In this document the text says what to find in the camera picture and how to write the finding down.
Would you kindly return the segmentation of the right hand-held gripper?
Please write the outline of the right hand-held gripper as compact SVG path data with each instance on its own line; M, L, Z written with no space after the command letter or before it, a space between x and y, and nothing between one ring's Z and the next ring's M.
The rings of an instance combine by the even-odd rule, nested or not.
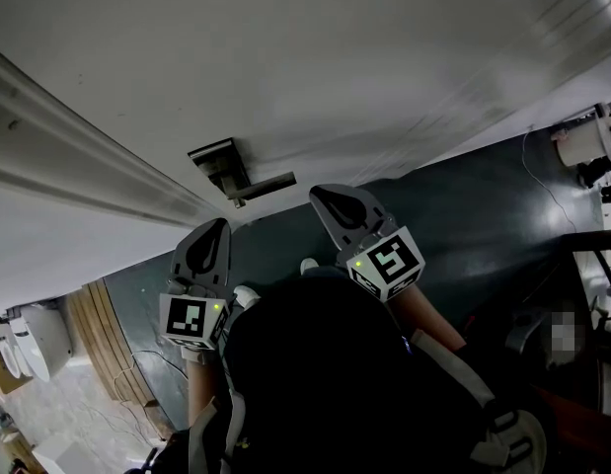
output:
M348 277L385 303L420 278L425 260L406 226L384 214L370 192L347 185L319 185L309 200L340 250Z

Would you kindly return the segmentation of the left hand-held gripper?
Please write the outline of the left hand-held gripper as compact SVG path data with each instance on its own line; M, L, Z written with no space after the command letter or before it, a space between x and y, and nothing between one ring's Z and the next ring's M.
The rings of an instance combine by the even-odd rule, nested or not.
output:
M221 286L228 281L230 255L225 218L201 224L177 245L171 267L176 280L159 297L160 335L171 344L193 352L218 350L231 315L231 296Z

